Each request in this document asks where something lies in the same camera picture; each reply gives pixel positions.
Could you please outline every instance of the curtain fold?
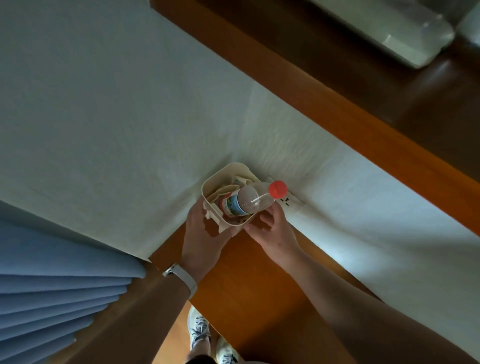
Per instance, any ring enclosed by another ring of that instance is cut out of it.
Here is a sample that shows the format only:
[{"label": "curtain fold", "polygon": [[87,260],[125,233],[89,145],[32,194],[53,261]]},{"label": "curtain fold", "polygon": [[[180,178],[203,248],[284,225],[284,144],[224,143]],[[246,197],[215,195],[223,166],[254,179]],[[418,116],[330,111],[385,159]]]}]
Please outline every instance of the curtain fold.
[{"label": "curtain fold", "polygon": [[43,362],[144,276],[131,255],[0,220],[0,364]]}]

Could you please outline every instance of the bottle label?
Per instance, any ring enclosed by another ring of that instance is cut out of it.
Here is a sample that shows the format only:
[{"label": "bottle label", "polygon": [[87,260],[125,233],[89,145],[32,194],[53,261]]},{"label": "bottle label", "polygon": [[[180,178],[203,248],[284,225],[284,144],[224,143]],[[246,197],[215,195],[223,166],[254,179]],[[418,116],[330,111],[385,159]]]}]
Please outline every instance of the bottle label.
[{"label": "bottle label", "polygon": [[236,190],[229,194],[222,196],[218,202],[218,207],[222,212],[227,215],[229,218],[234,218],[235,216],[248,215],[243,211],[239,205],[238,193],[240,190]]}]

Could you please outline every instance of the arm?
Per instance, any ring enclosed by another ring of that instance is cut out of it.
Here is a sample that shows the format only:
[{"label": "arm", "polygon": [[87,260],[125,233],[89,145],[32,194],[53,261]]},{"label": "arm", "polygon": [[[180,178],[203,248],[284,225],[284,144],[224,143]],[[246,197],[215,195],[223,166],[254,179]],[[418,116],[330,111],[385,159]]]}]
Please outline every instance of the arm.
[{"label": "arm", "polygon": [[[204,226],[203,197],[190,209],[180,266],[198,283],[216,264],[231,237],[212,238]],[[177,276],[159,276],[151,288],[69,364],[150,364],[190,295]]]},{"label": "arm", "polygon": [[302,288],[358,363],[477,363],[442,336],[357,289],[302,251],[274,203],[247,233]]}]

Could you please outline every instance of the plastic bottle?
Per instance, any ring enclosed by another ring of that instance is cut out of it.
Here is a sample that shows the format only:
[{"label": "plastic bottle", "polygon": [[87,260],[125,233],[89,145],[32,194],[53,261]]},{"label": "plastic bottle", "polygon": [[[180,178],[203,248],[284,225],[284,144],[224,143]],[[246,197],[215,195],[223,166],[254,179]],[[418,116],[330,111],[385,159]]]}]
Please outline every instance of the plastic bottle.
[{"label": "plastic bottle", "polygon": [[275,199],[284,197],[287,192],[287,185],[282,181],[254,182],[221,196],[217,205],[226,218],[234,218],[265,210]]}]

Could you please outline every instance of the sneaker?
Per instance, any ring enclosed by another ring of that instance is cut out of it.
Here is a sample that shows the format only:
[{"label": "sneaker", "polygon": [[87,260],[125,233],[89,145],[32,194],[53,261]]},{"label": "sneaker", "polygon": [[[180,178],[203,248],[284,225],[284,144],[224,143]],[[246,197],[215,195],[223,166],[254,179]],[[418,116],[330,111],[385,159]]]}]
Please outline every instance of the sneaker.
[{"label": "sneaker", "polygon": [[234,364],[240,360],[239,354],[224,338],[220,337],[216,345],[216,361],[218,364]]},{"label": "sneaker", "polygon": [[203,317],[193,306],[188,312],[187,326],[190,334],[190,350],[193,349],[196,342],[206,338],[210,340],[208,321],[205,320],[205,317]]}]

